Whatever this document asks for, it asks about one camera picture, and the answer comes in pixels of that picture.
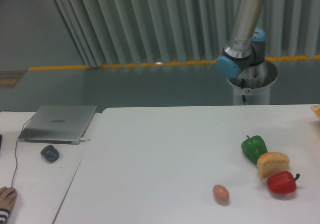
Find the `green bell pepper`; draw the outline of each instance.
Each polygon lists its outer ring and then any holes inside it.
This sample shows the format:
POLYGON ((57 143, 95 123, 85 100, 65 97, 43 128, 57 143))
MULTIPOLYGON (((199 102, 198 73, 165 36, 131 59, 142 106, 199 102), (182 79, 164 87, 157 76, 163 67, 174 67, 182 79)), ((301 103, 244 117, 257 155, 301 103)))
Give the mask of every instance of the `green bell pepper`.
POLYGON ((257 164, 259 157, 268 151, 266 144, 260 136, 247 137, 241 144, 242 151, 251 162, 257 164))

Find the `silver laptop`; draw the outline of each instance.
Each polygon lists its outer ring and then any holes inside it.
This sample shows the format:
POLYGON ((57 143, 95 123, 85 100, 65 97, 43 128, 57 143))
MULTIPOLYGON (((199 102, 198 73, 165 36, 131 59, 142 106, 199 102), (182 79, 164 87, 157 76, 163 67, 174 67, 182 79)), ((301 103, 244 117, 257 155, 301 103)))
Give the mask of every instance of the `silver laptop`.
POLYGON ((20 142, 79 144, 97 106, 41 106, 19 136, 20 142))

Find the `brown egg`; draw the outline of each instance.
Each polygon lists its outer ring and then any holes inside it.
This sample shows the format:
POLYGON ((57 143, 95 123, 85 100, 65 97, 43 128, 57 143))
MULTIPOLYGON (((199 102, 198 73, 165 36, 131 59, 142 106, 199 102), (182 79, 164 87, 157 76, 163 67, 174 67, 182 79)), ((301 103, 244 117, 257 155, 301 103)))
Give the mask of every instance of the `brown egg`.
POLYGON ((215 185, 212 191, 213 191, 213 195, 218 201, 224 203, 229 200, 229 192, 224 186, 215 185))

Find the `bread slice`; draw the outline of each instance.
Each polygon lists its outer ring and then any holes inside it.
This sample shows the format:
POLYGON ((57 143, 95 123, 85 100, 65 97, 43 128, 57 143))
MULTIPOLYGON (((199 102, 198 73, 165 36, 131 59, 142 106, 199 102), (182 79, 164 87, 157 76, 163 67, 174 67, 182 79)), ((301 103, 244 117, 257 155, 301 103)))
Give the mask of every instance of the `bread slice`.
POLYGON ((320 104, 311 106, 311 109, 314 111, 316 116, 320 119, 320 104))
POLYGON ((283 153, 266 152, 259 157, 256 165, 259 169, 260 177, 267 178, 288 169, 289 157, 283 153))

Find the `red bell pepper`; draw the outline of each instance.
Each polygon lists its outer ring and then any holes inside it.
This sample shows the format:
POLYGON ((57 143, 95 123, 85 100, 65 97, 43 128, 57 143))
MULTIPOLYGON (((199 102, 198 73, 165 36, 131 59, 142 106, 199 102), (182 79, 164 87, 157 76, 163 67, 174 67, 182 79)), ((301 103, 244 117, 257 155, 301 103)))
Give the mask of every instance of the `red bell pepper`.
POLYGON ((296 177, 294 178, 292 173, 283 171, 269 177, 266 183, 272 193, 287 194, 292 193, 297 189, 296 180, 299 177, 299 173, 296 174, 296 177))

